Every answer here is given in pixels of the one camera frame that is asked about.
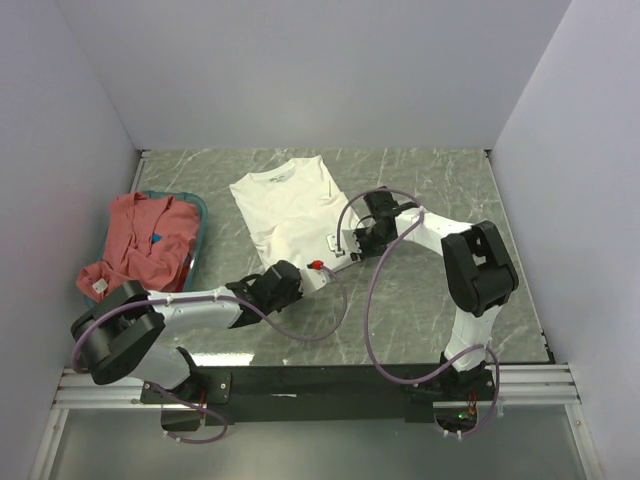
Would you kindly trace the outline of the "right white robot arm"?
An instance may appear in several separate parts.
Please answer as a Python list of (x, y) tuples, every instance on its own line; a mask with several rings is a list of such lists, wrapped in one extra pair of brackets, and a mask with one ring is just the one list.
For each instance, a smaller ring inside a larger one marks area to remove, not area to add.
[(496, 225), (460, 222), (428, 211), (404, 192), (378, 187), (358, 194), (373, 224), (352, 231), (339, 228), (337, 245), (354, 260), (376, 258), (378, 263), (367, 292), (364, 330), (369, 330), (369, 304), (377, 280), (393, 250), (403, 241), (441, 256), (450, 298), (456, 305), (450, 339), (441, 353), (440, 366), (421, 378), (402, 379), (386, 371), (375, 357), (370, 336), (367, 353), (374, 367), (387, 379), (414, 389), (421, 386), (446, 399), (460, 399), (488, 386), (498, 390), (498, 376), (486, 367), (495, 320), (519, 287), (519, 277)]

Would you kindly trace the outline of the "white Coca-Cola t-shirt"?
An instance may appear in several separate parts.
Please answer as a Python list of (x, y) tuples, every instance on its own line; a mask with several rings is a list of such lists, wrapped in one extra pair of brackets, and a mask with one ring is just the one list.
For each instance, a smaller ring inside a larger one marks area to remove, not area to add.
[(359, 217), (343, 210), (348, 198), (320, 155), (248, 173), (230, 191), (265, 268), (280, 260), (299, 268), (319, 260), (334, 271), (353, 264), (329, 249), (327, 237), (338, 226), (355, 227)]

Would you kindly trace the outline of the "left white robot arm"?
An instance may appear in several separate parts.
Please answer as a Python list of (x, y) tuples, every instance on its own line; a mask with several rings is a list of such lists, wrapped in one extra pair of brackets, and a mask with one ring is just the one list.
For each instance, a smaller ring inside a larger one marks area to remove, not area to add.
[(299, 269), (287, 261), (210, 291), (148, 291), (127, 281), (72, 324), (72, 366), (97, 385), (131, 376), (179, 402), (205, 397), (207, 381), (186, 348), (159, 341), (198, 328), (257, 324), (300, 300), (301, 284)]

